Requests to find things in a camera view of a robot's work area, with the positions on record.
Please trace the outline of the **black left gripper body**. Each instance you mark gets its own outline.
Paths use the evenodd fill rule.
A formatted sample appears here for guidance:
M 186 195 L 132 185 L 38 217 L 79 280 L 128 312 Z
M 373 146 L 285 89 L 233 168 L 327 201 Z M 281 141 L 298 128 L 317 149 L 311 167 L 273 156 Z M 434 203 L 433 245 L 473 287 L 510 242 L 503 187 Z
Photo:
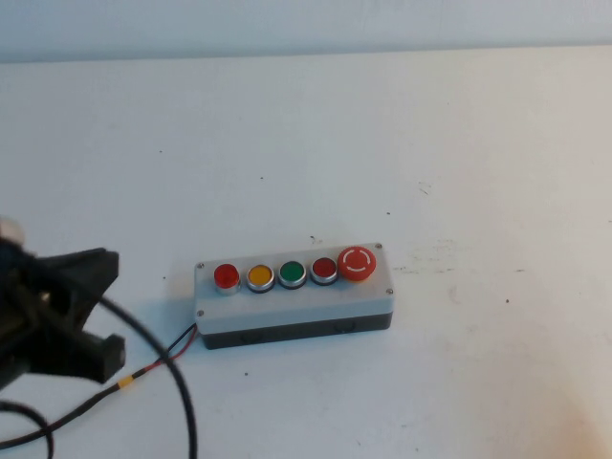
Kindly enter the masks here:
M 67 273 L 85 253 L 48 257 L 1 244 L 1 386 L 25 374 L 80 377 L 77 341 L 83 321 L 74 318 L 78 300 L 69 288 L 36 268 Z

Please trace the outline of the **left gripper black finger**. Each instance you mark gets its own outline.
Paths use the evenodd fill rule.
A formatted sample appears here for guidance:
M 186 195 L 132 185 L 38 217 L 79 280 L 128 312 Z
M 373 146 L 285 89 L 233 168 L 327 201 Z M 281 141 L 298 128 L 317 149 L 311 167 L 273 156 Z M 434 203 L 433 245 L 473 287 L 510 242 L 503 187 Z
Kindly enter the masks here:
M 35 288 L 50 296 L 51 307 L 77 330 L 81 330 L 98 299 L 119 276 L 119 254 L 104 248 L 39 258 L 69 283 L 43 274 L 35 276 Z
M 56 337 L 29 357 L 30 373 L 106 383 L 125 364 L 124 339 L 84 334 Z

